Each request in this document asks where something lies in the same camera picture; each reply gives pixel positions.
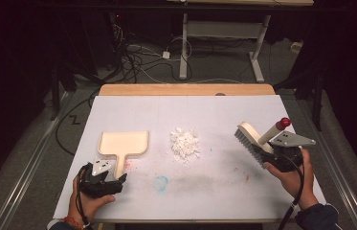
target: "white crumbled material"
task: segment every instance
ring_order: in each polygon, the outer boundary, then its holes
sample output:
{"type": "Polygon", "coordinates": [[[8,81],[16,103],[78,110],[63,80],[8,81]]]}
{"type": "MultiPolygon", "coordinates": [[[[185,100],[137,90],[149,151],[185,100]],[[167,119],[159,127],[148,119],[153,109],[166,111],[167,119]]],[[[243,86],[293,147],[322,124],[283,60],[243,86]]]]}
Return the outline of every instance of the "white crumbled material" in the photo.
{"type": "Polygon", "coordinates": [[[184,132],[180,127],[177,127],[175,131],[171,132],[170,137],[176,161],[183,160],[186,163],[190,161],[190,156],[193,154],[200,157],[199,139],[194,130],[190,129],[190,131],[184,132]]]}

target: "table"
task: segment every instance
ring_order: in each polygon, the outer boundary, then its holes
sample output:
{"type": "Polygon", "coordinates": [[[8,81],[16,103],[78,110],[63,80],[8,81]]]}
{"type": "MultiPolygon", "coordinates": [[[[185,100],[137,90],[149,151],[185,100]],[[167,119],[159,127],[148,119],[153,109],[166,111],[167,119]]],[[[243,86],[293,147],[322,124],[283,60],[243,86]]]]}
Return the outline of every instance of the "table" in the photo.
{"type": "MultiPolygon", "coordinates": [[[[260,167],[234,132],[242,119],[265,131],[283,116],[287,114],[280,97],[266,84],[104,85],[94,101],[54,218],[66,216],[72,180],[80,167],[100,156],[102,131],[146,129],[150,133],[147,152],[126,160],[123,191],[115,195],[115,203],[98,211],[96,221],[280,221],[293,198],[260,167]],[[198,132],[200,158],[185,164],[173,159],[168,139],[176,126],[198,132]]],[[[325,202],[317,182],[314,192],[325,202]]]]}
{"type": "MultiPolygon", "coordinates": [[[[268,5],[268,6],[292,6],[303,7],[312,6],[313,0],[187,0],[188,3],[207,3],[207,4],[235,4],[235,5],[268,5]]],[[[256,48],[249,53],[249,59],[255,73],[257,82],[264,82],[261,68],[258,64],[258,54],[267,32],[271,15],[265,15],[262,23],[244,22],[216,22],[216,21],[190,21],[188,14],[184,13],[183,32],[182,32],[182,51],[180,62],[180,79],[187,78],[188,36],[212,36],[212,37],[234,37],[234,38],[255,38],[256,48]]]]}

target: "brush bristles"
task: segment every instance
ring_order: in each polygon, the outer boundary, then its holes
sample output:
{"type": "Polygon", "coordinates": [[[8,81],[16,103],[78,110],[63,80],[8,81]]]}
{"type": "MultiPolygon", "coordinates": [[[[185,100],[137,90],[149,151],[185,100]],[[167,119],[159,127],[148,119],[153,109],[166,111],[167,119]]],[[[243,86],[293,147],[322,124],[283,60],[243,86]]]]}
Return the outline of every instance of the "brush bristles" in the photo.
{"type": "Polygon", "coordinates": [[[262,161],[262,157],[260,154],[260,149],[259,147],[256,147],[255,145],[253,145],[249,139],[247,139],[246,135],[244,135],[244,133],[240,130],[237,129],[237,131],[235,132],[234,136],[240,141],[241,144],[243,144],[243,146],[254,156],[254,158],[256,159],[256,161],[262,165],[262,163],[264,163],[262,161]]]}

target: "hand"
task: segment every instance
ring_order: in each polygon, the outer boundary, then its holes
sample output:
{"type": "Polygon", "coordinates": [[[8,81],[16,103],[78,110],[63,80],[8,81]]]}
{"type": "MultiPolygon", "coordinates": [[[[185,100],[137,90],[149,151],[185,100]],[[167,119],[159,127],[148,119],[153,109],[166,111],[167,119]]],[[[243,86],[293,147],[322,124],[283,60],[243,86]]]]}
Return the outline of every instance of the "hand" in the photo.
{"type": "MultiPolygon", "coordinates": [[[[299,205],[301,210],[309,208],[312,205],[315,205],[318,202],[318,199],[313,194],[313,168],[310,164],[309,151],[306,149],[301,149],[304,165],[304,186],[301,194],[301,199],[299,205]]],[[[273,176],[278,178],[282,184],[282,187],[294,198],[298,194],[300,189],[301,179],[297,171],[292,172],[281,172],[275,166],[268,162],[264,162],[263,167],[270,172],[273,176]]]]}
{"type": "MultiPolygon", "coordinates": [[[[82,216],[78,212],[77,209],[77,181],[78,178],[74,178],[74,183],[73,183],[73,193],[71,194],[70,197],[70,205],[68,209],[68,217],[71,217],[74,219],[74,221],[78,222],[79,224],[83,225],[82,221],[82,216]]],[[[112,195],[104,195],[101,198],[92,198],[89,195],[86,195],[84,193],[80,193],[80,201],[82,203],[82,208],[83,208],[83,213],[85,216],[88,218],[88,221],[91,222],[92,219],[94,218],[95,214],[105,204],[111,203],[115,201],[115,197],[112,195]]]]}

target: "white board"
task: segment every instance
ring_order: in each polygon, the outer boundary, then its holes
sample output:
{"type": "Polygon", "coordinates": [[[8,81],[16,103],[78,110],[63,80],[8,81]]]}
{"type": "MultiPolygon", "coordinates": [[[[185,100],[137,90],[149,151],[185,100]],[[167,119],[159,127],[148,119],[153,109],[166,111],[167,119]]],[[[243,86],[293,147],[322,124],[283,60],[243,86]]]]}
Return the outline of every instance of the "white board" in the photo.
{"type": "MultiPolygon", "coordinates": [[[[115,195],[114,203],[98,211],[96,219],[282,219],[293,197],[234,137],[241,122],[262,134],[282,117],[288,115],[279,96],[98,96],[54,218],[67,216],[78,170],[95,156],[103,158],[98,153],[102,132],[148,130],[147,152],[126,160],[123,191],[115,195]],[[169,135],[177,127],[198,133],[200,158],[193,156],[185,164],[174,159],[169,135]]],[[[314,192],[325,203],[316,181],[314,192]]]]}

